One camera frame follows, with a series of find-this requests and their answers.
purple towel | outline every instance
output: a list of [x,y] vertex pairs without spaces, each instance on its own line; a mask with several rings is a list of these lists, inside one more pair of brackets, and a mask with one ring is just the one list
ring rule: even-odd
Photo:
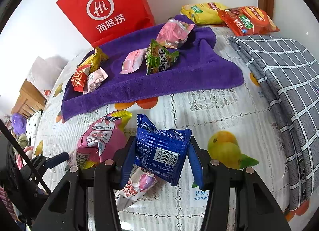
[[[184,15],[177,15],[175,19],[193,24]],[[134,50],[148,47],[151,39],[156,39],[162,26],[163,24],[138,30],[100,46],[110,57],[101,64],[108,78],[98,89],[85,95],[74,91],[69,81],[62,100],[63,118],[68,120],[106,104],[184,91],[232,88],[244,83],[240,68],[213,51],[216,43],[214,32],[210,28],[197,26],[179,49],[177,62],[167,71],[146,75],[146,63],[143,62],[137,71],[120,74],[126,56]]]

red snack packet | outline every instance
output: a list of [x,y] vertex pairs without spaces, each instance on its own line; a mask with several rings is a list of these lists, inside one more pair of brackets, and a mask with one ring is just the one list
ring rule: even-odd
[[217,12],[218,16],[238,37],[279,31],[267,13],[254,6],[218,10]]
[[75,74],[71,78],[71,83],[75,91],[84,91],[85,84],[87,82],[87,76],[89,75],[91,64],[81,66],[77,69]]

blue gripper pad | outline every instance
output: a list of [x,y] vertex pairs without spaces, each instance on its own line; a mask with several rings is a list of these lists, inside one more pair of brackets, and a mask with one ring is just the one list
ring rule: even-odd
[[50,159],[48,159],[45,163],[45,166],[49,169],[54,168],[60,163],[67,161],[69,159],[69,154],[67,152],[60,153]]
[[134,137],[132,141],[132,145],[126,155],[125,161],[121,169],[121,187],[124,187],[124,185],[127,184],[131,175],[132,167],[135,160],[135,142],[136,137]]
[[204,186],[203,167],[199,161],[199,158],[195,151],[194,146],[197,146],[196,150],[200,152],[200,149],[195,141],[195,138],[192,136],[190,139],[187,156],[188,156],[190,168],[192,169],[194,180],[196,184],[199,186],[199,188],[202,189]]

pink snack bag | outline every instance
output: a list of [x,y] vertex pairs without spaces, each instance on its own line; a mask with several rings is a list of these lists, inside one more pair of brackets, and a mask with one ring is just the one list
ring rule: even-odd
[[129,53],[123,62],[120,74],[130,74],[139,69],[144,60],[146,49],[139,49]]
[[80,169],[112,159],[118,149],[125,147],[123,130],[131,117],[131,112],[116,110],[89,126],[77,144],[76,162]]
[[156,42],[166,48],[180,48],[187,40],[194,24],[188,24],[176,19],[169,19],[160,30]]

wooden headboard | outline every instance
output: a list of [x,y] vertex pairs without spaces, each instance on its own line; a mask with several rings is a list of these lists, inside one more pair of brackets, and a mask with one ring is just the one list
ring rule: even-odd
[[28,118],[36,111],[44,109],[45,103],[46,99],[38,89],[32,83],[25,80],[20,88],[20,95],[12,108],[11,114],[19,113]]

